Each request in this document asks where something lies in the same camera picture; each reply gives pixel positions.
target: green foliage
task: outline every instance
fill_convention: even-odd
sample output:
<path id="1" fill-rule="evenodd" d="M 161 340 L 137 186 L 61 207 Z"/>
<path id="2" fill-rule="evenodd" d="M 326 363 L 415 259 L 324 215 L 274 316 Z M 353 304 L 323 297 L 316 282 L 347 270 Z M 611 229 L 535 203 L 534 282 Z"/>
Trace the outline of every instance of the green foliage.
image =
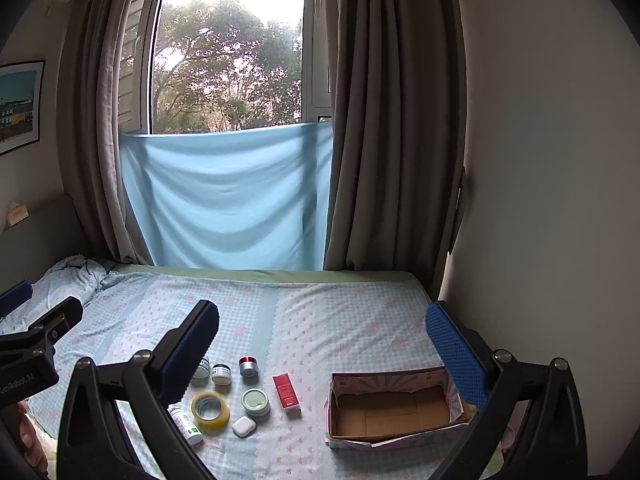
<path id="1" fill-rule="evenodd" d="M 239 0 L 162 6 L 154 51 L 155 133 L 300 122 L 302 19 L 262 24 Z"/>

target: human hand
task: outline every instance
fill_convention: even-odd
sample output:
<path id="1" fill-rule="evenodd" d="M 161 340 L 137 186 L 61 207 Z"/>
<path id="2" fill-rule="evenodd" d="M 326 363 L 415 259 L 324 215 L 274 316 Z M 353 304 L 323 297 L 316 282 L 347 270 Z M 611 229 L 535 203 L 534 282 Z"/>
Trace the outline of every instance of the human hand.
<path id="1" fill-rule="evenodd" d="M 17 408 L 22 414 L 20 418 L 20 439 L 27 448 L 27 451 L 24 452 L 24 457 L 29 465 L 45 472 L 49 466 L 49 461 L 42 450 L 42 444 L 38 440 L 33 424 L 26 416 L 27 405 L 24 401 L 18 402 Z"/>

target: light blue cloth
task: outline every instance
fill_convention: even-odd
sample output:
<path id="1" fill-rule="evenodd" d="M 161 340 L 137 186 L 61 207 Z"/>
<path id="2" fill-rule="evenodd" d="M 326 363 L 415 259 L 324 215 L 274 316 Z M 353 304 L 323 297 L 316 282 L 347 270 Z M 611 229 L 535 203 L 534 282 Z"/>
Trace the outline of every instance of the light blue cloth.
<path id="1" fill-rule="evenodd" d="M 120 136 L 122 176 L 154 263 L 319 270 L 330 122 Z"/>

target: headboard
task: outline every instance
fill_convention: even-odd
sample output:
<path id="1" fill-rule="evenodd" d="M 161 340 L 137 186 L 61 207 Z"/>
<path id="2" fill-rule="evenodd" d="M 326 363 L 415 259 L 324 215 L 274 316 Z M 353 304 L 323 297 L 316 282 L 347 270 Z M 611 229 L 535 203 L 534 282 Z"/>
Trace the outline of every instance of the headboard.
<path id="1" fill-rule="evenodd" d="M 22 280 L 34 283 L 56 262 L 87 251 L 71 198 L 52 200 L 0 234 L 0 292 Z"/>

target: bed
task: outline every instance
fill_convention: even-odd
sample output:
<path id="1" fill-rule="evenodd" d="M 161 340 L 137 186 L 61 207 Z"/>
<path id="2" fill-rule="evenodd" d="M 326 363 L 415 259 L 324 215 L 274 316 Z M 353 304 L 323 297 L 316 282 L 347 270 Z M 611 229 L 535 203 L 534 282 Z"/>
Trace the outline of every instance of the bed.
<path id="1" fill-rule="evenodd" d="M 23 330 L 44 311 L 72 295 L 84 317 L 56 345 L 60 382 L 36 396 L 31 415 L 53 438 L 58 436 L 66 385 L 75 362 L 90 355 L 98 364 L 128 360 L 153 348 L 180 324 L 200 299 L 220 310 L 220 329 L 207 351 L 210 362 L 234 373 L 224 393 L 232 421 L 244 414 L 240 394 L 263 388 L 272 411 L 257 431 L 239 439 L 230 424 L 207 435 L 196 452 L 220 480 L 247 478 L 424 479 L 453 442 L 389 452 L 331 450 L 324 442 L 323 405 L 332 372 L 410 370 L 442 364 L 427 338 L 423 317 L 430 300 L 405 272 L 285 272 L 166 269 L 116 266 L 84 256 L 55 264 L 34 284 L 33 298 L 0 322 L 0 333 Z M 257 358 L 257 382 L 244 384 L 238 358 Z M 302 406 L 289 420 L 279 409 L 273 375 L 288 372 Z M 192 381 L 181 402 L 212 389 Z M 145 470 L 163 478 L 126 403 L 125 427 Z M 500 467 L 496 453 L 486 474 Z"/>

